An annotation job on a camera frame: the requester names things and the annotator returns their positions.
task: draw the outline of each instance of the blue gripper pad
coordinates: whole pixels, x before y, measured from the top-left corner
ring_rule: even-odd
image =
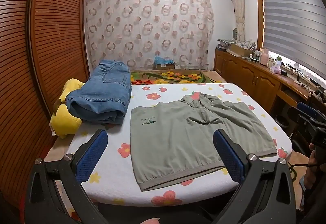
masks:
[[[238,144],[233,143],[224,130],[214,132],[213,143],[232,180],[241,184],[247,174],[243,163],[245,161],[242,160],[247,156],[244,150]]]
[[[79,183],[88,181],[107,145],[107,132],[105,130],[97,130],[92,138],[76,151],[75,156],[83,153],[76,165],[76,180]]]
[[[297,109],[301,110],[302,112],[306,113],[307,115],[311,116],[312,118],[316,119],[317,112],[315,109],[311,108],[310,106],[307,106],[306,104],[299,102],[297,104]]]

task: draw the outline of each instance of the bottle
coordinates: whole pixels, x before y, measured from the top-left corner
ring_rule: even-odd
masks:
[[[268,58],[268,64],[267,64],[267,67],[268,67],[268,68],[271,68],[271,67],[273,66],[273,62],[274,62],[274,58],[269,57],[269,58]]]
[[[268,63],[268,49],[265,48],[264,52],[260,55],[260,64],[267,66]]]

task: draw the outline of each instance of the jeans back pocket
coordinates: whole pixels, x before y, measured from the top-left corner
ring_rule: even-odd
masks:
[[[127,76],[130,77],[129,69],[125,65],[117,63],[102,75],[102,79],[103,82],[119,83],[128,88],[126,85]]]

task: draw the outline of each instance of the floral bedsheet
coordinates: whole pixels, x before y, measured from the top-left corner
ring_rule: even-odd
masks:
[[[180,184],[151,191],[142,192],[136,182],[130,151],[132,148],[130,145],[131,110],[137,106],[154,107],[157,103],[180,100],[185,95],[198,92],[217,96],[222,101],[247,104],[274,139],[278,151],[276,156],[262,158],[263,160],[275,162],[279,157],[286,158],[290,155],[292,144],[285,132],[254,99],[234,84],[133,85],[130,104],[122,126],[105,127],[82,123],[69,146],[67,153],[74,153],[81,144],[92,137],[97,129],[105,129],[108,133],[109,142],[106,150],[89,180],[82,183],[87,195],[94,201],[107,204],[166,206],[201,201],[224,194],[234,188],[237,183],[232,181],[225,168]]]

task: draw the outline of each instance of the human hand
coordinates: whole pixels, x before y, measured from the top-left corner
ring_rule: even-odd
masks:
[[[159,223],[159,217],[155,218],[155,219],[150,219],[150,220],[145,220],[144,222],[142,222],[141,224],[160,224]]]
[[[310,143],[309,149],[311,149],[313,151],[312,151],[312,153],[310,155],[308,164],[309,165],[317,164],[318,161],[316,160],[315,145]],[[320,165],[320,169],[321,169],[321,171],[326,172],[326,163]],[[304,175],[304,186],[307,189],[311,189],[313,184],[315,183],[315,181],[316,181],[316,172],[317,172],[317,167],[316,166],[315,167],[307,167],[306,174]]]

